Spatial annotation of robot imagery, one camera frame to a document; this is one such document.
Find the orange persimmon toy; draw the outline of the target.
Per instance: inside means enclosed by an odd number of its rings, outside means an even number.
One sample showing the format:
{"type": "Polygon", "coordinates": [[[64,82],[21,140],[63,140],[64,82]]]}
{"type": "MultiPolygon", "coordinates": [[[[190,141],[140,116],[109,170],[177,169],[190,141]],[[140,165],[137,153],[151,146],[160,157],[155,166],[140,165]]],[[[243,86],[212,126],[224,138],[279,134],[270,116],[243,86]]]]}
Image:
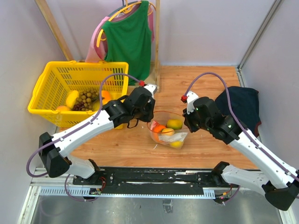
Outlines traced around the orange persimmon toy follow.
{"type": "Polygon", "coordinates": [[[166,126],[159,124],[156,121],[152,121],[151,125],[150,125],[150,130],[154,133],[160,133],[162,132],[164,129],[166,128],[166,126]]]}

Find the green yellow mango toy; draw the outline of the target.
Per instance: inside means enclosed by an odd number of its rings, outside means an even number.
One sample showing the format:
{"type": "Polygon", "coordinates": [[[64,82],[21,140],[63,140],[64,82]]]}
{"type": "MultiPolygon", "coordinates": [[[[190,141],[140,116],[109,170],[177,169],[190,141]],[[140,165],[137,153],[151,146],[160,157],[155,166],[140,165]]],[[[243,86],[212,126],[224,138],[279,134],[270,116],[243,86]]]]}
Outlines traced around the green yellow mango toy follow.
{"type": "Polygon", "coordinates": [[[166,123],[166,127],[173,130],[179,130],[182,129],[183,122],[179,119],[169,119],[166,123]]]}

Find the clear orange zip bag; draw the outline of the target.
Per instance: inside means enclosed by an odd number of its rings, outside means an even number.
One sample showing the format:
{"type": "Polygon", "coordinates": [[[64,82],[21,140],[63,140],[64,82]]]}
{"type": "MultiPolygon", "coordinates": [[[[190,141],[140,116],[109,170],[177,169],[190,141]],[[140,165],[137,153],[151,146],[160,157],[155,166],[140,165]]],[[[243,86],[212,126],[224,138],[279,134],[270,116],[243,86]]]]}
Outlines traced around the clear orange zip bag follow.
{"type": "Polygon", "coordinates": [[[175,112],[155,111],[151,122],[147,123],[151,138],[161,145],[181,149],[189,133],[184,125],[184,117],[175,112]]]}

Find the yellow orange round fruit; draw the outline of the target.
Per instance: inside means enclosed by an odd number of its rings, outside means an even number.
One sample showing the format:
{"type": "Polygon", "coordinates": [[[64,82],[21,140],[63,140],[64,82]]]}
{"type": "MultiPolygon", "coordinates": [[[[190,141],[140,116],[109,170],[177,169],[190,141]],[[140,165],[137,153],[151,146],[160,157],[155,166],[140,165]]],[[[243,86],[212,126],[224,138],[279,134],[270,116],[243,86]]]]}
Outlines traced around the yellow orange round fruit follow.
{"type": "Polygon", "coordinates": [[[175,134],[175,130],[172,128],[165,128],[161,131],[161,135],[163,136],[172,136],[175,134]]]}

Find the orange bell pepper toy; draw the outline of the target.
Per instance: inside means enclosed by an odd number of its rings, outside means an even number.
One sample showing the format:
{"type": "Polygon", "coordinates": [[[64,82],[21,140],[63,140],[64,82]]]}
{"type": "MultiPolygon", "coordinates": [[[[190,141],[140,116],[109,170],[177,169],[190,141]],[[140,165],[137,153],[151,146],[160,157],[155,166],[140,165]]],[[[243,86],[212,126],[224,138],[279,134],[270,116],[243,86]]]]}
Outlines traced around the orange bell pepper toy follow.
{"type": "Polygon", "coordinates": [[[110,100],[112,100],[111,95],[108,91],[101,91],[101,99],[103,105],[107,104],[110,100]]]}

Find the yellow lemon toy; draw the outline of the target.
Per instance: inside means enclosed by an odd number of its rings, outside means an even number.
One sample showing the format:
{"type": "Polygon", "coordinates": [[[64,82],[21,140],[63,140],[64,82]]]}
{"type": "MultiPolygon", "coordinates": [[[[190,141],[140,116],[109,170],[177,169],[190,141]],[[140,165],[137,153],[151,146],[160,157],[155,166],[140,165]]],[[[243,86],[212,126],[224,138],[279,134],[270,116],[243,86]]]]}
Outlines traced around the yellow lemon toy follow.
{"type": "Polygon", "coordinates": [[[173,142],[170,142],[170,146],[173,148],[180,149],[183,146],[183,142],[182,141],[173,141],[173,142]]]}

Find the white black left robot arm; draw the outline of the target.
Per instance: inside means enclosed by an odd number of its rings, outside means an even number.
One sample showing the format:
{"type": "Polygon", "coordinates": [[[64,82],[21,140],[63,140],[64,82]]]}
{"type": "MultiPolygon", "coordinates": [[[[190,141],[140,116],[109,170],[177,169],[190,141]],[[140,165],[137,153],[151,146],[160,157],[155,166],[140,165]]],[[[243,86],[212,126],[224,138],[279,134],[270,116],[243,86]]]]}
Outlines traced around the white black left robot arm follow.
{"type": "Polygon", "coordinates": [[[95,162],[71,156],[71,152],[101,133],[122,124],[129,125],[131,120],[150,122],[153,119],[156,91],[154,84],[139,86],[128,96],[103,105],[98,115],[95,114],[64,132],[40,135],[41,151],[38,154],[47,175],[51,178],[63,174],[77,175],[91,185],[96,184],[100,180],[100,173],[95,162]]]}

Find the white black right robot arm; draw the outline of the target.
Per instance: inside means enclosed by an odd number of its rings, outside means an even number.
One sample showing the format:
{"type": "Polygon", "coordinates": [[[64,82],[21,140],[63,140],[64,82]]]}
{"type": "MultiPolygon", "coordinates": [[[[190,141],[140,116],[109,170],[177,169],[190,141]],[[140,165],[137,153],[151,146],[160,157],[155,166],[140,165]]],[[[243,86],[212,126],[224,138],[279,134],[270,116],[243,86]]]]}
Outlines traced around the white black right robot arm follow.
{"type": "Polygon", "coordinates": [[[209,132],[215,139],[237,149],[260,170],[255,173],[221,161],[212,170],[213,184],[248,188],[264,196],[275,208],[287,211],[299,195],[299,171],[279,159],[239,120],[231,115],[223,116],[212,99],[190,92],[181,100],[187,104],[183,116],[190,132],[200,129],[209,132]]]}

